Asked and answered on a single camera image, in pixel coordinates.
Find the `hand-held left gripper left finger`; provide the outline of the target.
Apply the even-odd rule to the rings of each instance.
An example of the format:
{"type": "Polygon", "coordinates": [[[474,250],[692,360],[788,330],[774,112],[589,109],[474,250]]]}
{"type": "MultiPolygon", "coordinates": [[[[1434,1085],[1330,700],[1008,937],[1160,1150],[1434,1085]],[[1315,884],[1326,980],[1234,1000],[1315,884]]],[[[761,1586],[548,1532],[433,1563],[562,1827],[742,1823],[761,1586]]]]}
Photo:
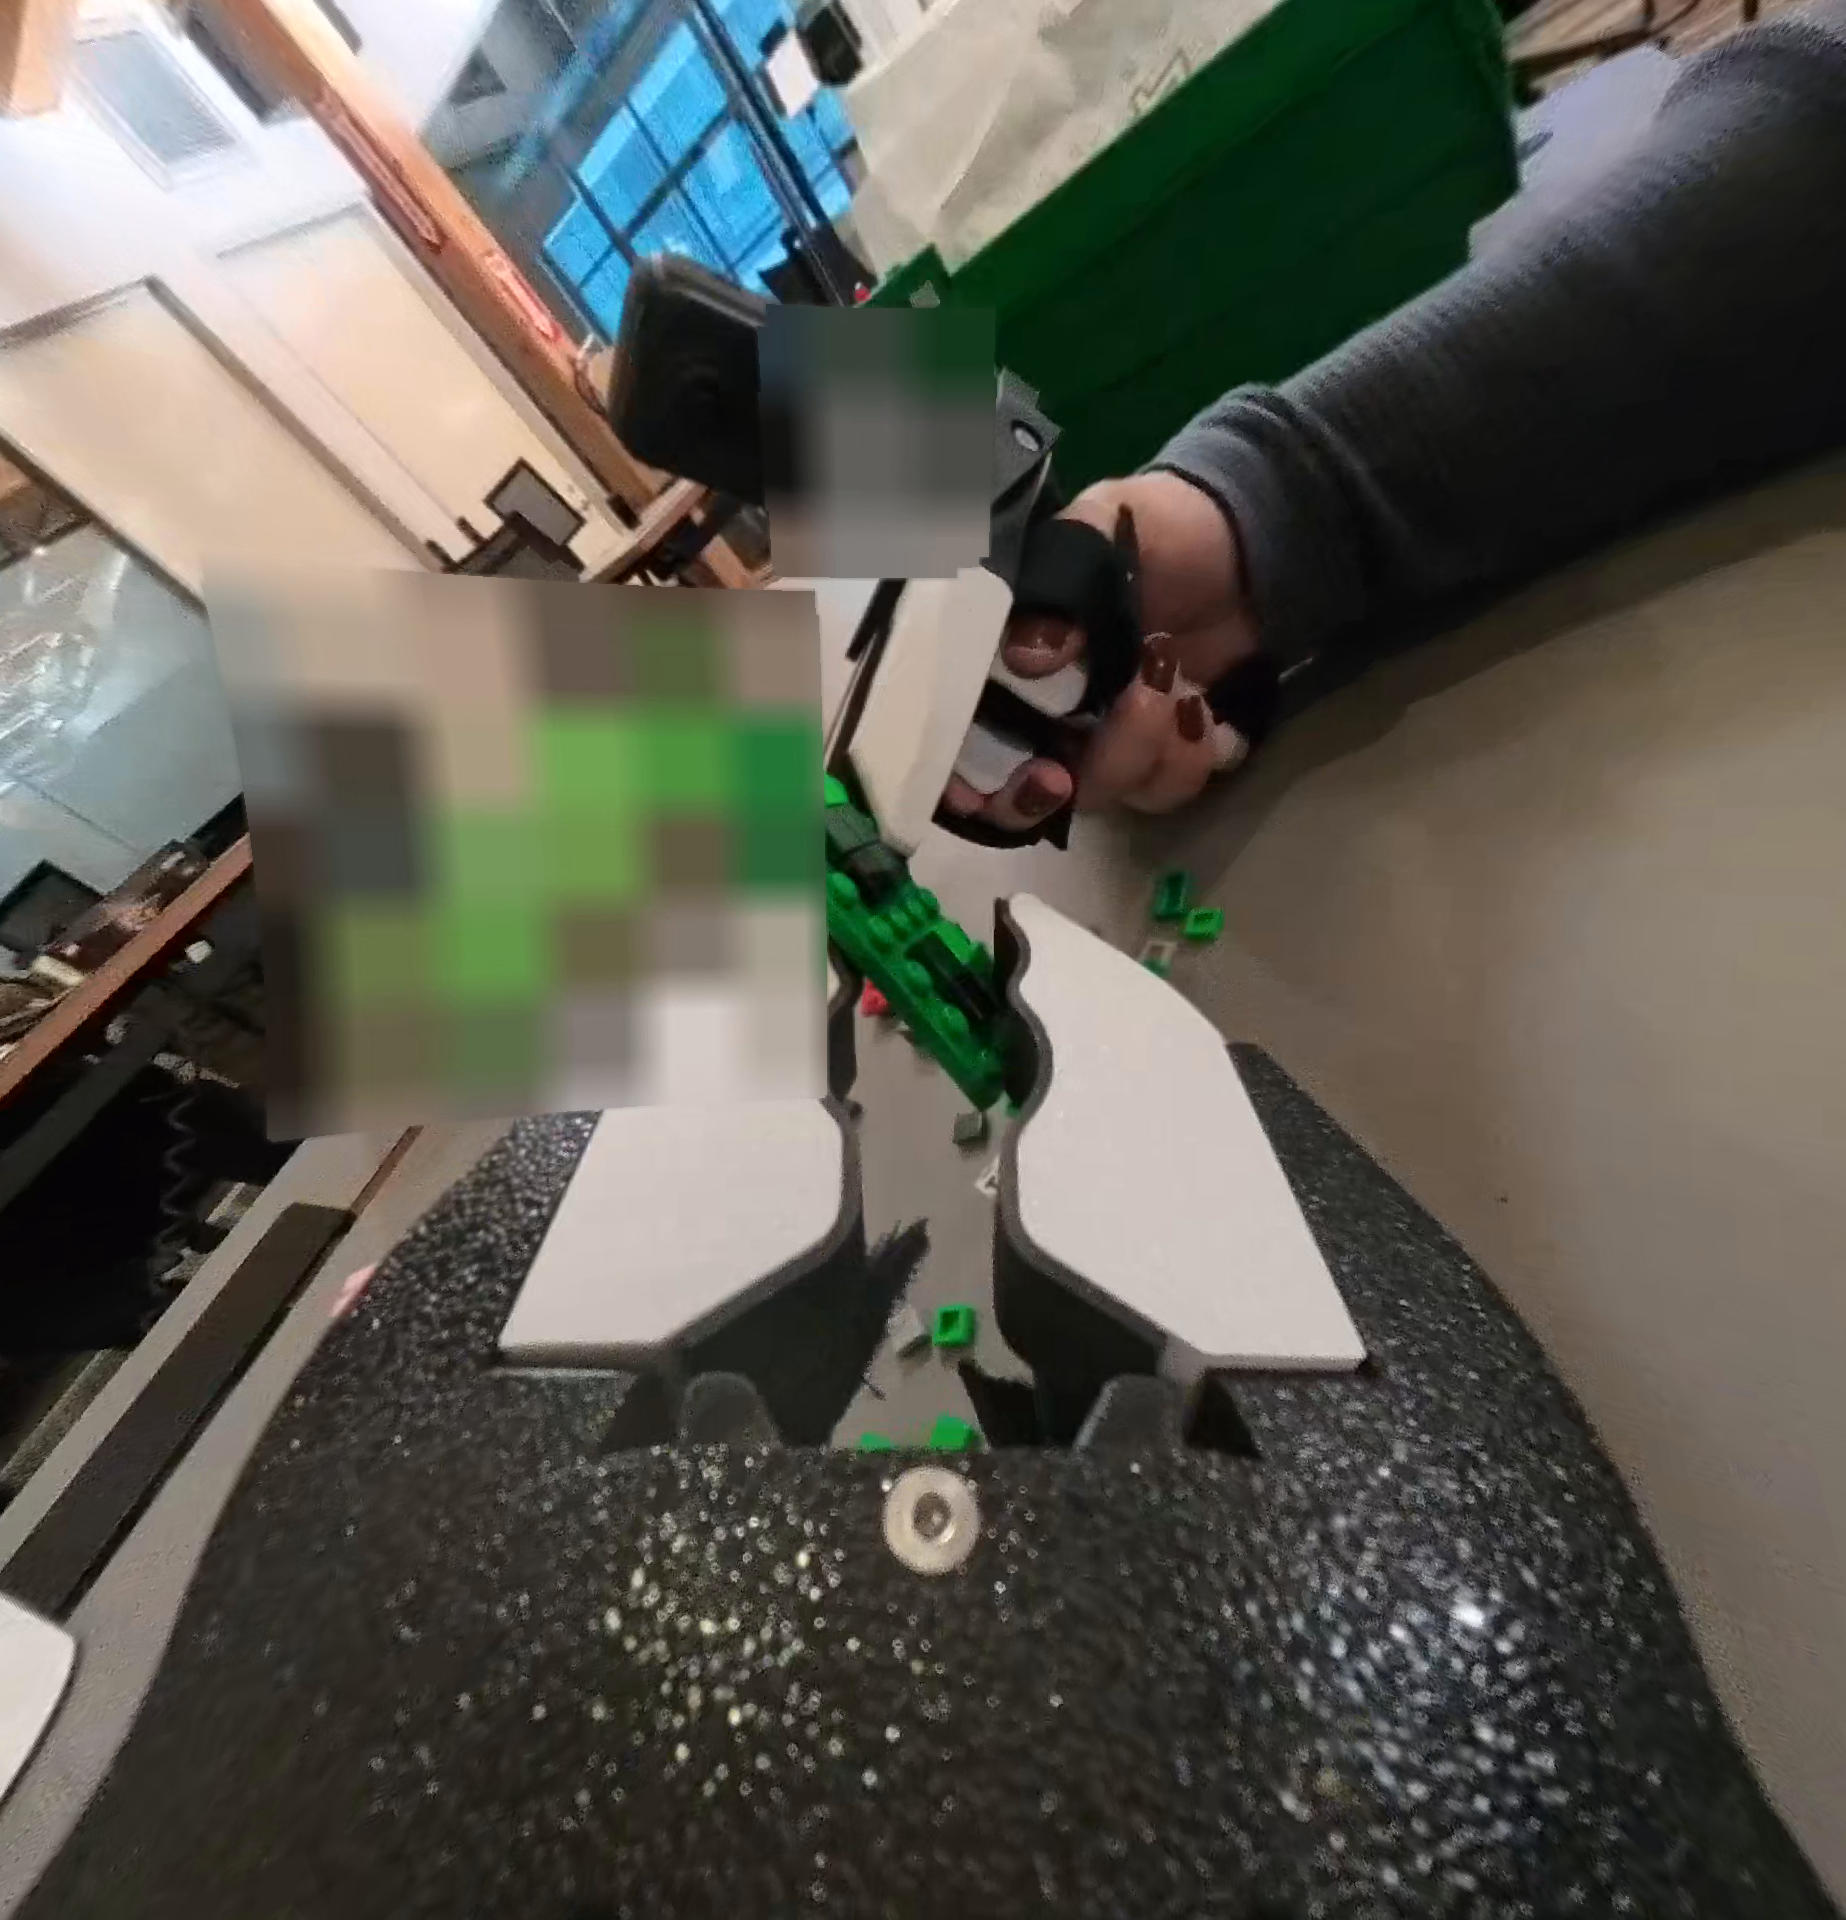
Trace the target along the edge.
{"type": "Polygon", "coordinates": [[[822,1302],[862,1253],[845,1104],[610,1110],[551,1211],[501,1356],[671,1374],[822,1302]]]}

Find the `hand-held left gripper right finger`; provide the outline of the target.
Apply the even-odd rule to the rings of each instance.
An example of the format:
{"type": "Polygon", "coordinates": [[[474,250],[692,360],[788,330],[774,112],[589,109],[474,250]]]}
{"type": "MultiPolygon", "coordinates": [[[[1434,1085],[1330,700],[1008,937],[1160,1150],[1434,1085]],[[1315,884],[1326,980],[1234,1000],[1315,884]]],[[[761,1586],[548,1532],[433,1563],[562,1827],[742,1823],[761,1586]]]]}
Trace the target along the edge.
{"type": "Polygon", "coordinates": [[[1347,1375],[1368,1359],[1221,1031],[1049,902],[998,902],[995,1323],[1037,1385],[1347,1375]]]}

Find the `green mosaic brick cube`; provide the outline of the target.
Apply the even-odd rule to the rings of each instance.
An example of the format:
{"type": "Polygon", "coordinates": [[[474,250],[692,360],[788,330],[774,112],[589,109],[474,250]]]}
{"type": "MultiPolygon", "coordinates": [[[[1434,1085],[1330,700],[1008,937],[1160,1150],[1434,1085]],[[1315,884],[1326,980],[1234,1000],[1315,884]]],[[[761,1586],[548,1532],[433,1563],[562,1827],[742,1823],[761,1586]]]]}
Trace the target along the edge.
{"type": "Polygon", "coordinates": [[[974,1109],[998,1106],[1007,1008],[991,951],[941,910],[834,773],[823,781],[823,844],[834,949],[974,1109]]]}

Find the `person's right forearm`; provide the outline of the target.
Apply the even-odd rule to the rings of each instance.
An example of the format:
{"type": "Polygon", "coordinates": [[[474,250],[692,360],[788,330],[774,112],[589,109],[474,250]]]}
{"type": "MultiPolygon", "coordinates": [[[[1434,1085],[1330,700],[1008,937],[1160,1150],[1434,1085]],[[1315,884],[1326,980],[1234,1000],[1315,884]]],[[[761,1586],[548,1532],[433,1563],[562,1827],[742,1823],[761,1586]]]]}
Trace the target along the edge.
{"type": "Polygon", "coordinates": [[[1224,515],[1249,738],[1556,566],[1846,450],[1846,4],[1685,61],[1616,162],[1157,470],[1224,515]]]}

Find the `grey desk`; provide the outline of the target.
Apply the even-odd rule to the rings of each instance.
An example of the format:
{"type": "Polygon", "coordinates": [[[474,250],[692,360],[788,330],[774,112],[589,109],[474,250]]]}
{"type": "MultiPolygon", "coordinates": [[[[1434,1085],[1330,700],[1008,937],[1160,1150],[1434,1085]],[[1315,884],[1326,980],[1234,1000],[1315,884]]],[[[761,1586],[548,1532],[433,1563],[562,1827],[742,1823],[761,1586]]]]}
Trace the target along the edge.
{"type": "Polygon", "coordinates": [[[1211,1447],[671,1450],[454,1180],[75,1608],[0,1915],[1846,1915],[1846,460],[1297,723],[1148,861],[1368,1362],[1211,1447]]]}

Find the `wooden office desk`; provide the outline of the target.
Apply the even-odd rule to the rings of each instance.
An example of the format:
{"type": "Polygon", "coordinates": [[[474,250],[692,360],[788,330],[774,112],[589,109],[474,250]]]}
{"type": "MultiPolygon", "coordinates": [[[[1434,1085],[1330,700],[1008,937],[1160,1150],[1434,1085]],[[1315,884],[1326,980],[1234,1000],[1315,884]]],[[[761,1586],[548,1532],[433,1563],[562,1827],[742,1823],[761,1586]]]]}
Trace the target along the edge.
{"type": "Polygon", "coordinates": [[[53,996],[41,1021],[17,1044],[0,1051],[0,1110],[57,1057],[103,1028],[125,1000],[141,995],[189,948],[204,941],[224,901],[250,879],[252,866],[253,844],[245,833],[94,974],[53,996]]]}

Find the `person's right hand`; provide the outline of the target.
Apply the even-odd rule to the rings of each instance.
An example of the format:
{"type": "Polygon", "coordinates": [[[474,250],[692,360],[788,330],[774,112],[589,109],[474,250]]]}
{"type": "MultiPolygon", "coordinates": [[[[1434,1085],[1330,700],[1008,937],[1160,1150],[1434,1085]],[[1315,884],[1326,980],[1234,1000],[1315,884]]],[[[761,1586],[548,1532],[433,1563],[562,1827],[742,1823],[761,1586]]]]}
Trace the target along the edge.
{"type": "Polygon", "coordinates": [[[1259,645],[1231,526],[1207,492],[1146,472],[1080,490],[1065,519],[1135,541],[1146,645],[1075,766],[1025,764],[991,797],[946,788],[946,803],[1003,829],[1041,826],[1063,803],[1149,816],[1192,803],[1235,755],[1207,694],[1259,645]]]}

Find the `black monitor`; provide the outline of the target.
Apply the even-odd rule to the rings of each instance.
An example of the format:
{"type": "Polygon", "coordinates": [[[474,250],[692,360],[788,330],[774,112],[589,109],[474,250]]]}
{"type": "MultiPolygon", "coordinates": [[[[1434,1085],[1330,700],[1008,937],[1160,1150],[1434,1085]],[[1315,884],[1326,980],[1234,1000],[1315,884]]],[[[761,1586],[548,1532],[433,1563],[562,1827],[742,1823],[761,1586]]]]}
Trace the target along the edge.
{"type": "Polygon", "coordinates": [[[479,579],[578,582],[584,564],[574,536],[588,520],[528,460],[504,472],[486,498],[498,529],[465,557],[463,573],[479,579]]]}

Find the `large window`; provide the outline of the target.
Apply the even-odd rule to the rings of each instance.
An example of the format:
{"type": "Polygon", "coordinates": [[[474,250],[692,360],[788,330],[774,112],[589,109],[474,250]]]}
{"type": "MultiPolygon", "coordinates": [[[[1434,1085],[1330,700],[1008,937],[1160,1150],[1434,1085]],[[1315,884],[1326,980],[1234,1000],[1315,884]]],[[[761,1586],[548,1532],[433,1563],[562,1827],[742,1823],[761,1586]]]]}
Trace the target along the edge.
{"type": "Polygon", "coordinates": [[[557,183],[537,245],[557,294],[602,342],[617,336],[636,265],[686,257],[763,294],[819,228],[851,206],[860,147],[840,89],[796,105],[774,69],[797,4],[584,4],[572,61],[537,135],[557,183]]]}

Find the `loose small green bricks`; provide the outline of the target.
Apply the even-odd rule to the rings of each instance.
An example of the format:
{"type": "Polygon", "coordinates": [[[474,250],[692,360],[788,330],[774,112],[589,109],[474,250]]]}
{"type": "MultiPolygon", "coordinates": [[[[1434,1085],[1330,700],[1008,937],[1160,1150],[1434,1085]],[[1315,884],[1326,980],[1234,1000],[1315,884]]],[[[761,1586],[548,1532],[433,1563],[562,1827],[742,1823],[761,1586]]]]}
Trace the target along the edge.
{"type": "MultiPolygon", "coordinates": [[[[1151,901],[1151,907],[1159,909],[1154,915],[1159,923],[1132,954],[1142,969],[1166,984],[1173,980],[1179,948],[1207,948],[1221,938],[1224,929],[1222,909],[1198,904],[1192,901],[1192,892],[1189,872],[1172,870],[1163,874],[1151,901]]],[[[1001,1117],[1014,1115],[1016,1106],[1008,1101],[991,1110],[958,1115],[954,1140],[961,1152],[965,1148],[975,1150],[984,1143],[998,1146],[998,1152],[984,1161],[978,1179],[978,1191],[987,1204],[998,1197],[1000,1150],[1008,1131],[1001,1117]]],[[[891,1308],[884,1341],[864,1375],[864,1391],[877,1401],[891,1399],[894,1382],[909,1380],[920,1369],[941,1366],[954,1371],[958,1362],[975,1356],[981,1344],[981,1306],[964,1300],[936,1306],[934,1300],[919,1302],[912,1297],[923,1255],[926,1253],[926,1234],[916,1241],[912,1252],[916,1259],[905,1267],[905,1286],[891,1308]]],[[[946,1430],[956,1430],[951,1437],[953,1447],[975,1445],[978,1420],[974,1414],[969,1418],[946,1414],[943,1420],[946,1430]]],[[[888,1433],[868,1433],[857,1445],[867,1450],[877,1450],[896,1442],[888,1433]]]]}

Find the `green plastic bin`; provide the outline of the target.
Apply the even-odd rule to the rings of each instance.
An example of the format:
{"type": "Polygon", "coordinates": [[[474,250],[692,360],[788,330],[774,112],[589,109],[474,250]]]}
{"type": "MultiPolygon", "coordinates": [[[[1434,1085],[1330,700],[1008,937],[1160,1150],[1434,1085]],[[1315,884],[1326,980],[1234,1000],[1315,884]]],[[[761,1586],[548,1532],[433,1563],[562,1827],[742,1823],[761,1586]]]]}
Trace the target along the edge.
{"type": "Polygon", "coordinates": [[[1447,277],[1514,183],[1493,4],[1279,4],[969,264],[926,246],[870,301],[991,312],[1084,487],[1447,277]]]}

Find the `white booklet stand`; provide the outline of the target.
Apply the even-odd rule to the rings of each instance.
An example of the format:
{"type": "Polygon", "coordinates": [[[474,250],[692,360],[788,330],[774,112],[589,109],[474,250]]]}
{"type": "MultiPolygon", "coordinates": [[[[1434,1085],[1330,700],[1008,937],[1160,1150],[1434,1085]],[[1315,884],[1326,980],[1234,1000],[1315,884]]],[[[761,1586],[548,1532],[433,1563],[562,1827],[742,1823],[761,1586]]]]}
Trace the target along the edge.
{"type": "Polygon", "coordinates": [[[0,1592],[0,1805],[46,1741],[75,1672],[75,1637],[0,1592]]]}

